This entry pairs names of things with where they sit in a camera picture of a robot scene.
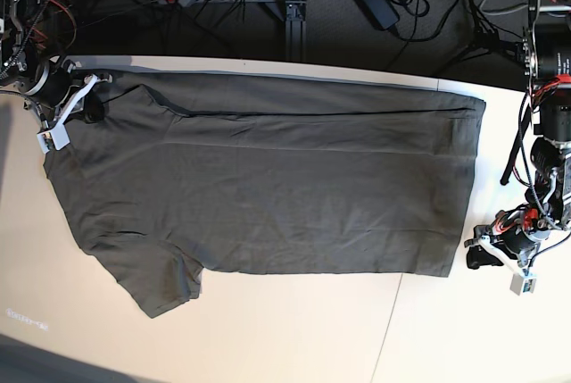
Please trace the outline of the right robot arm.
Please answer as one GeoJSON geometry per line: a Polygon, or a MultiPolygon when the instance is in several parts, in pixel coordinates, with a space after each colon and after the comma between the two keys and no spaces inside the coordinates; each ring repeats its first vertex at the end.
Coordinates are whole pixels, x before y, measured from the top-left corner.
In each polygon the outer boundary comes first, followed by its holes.
{"type": "Polygon", "coordinates": [[[58,13],[69,21],[74,42],[77,23],[61,0],[1,0],[1,86],[23,98],[43,129],[65,120],[66,104],[72,119],[94,123],[104,117],[89,77],[80,77],[68,58],[71,43],[55,35],[58,13]]]}

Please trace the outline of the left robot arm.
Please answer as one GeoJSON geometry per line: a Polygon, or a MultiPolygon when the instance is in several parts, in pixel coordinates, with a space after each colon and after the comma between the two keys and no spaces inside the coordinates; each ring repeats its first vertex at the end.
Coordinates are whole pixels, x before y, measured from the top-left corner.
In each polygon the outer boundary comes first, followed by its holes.
{"type": "Polygon", "coordinates": [[[508,184],[522,160],[525,202],[476,226],[465,243],[468,268],[512,264],[525,279],[549,234],[570,230],[570,0],[528,0],[527,19],[517,46],[527,86],[501,177],[508,184]]]}

